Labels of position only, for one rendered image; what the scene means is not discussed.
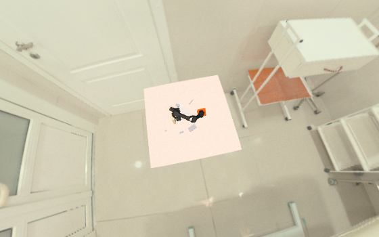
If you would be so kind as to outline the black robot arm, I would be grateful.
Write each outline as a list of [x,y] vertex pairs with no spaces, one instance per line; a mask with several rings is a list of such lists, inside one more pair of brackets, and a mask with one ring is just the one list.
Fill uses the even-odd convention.
[[199,110],[199,113],[196,116],[195,115],[186,116],[184,114],[181,114],[180,113],[181,111],[179,109],[175,109],[173,107],[170,107],[169,111],[173,112],[173,113],[171,113],[173,118],[175,118],[176,116],[179,116],[183,119],[186,119],[187,121],[190,121],[190,118],[192,118],[192,120],[190,121],[191,123],[195,123],[197,121],[197,119],[202,118],[204,116],[204,113],[205,113],[203,110]]

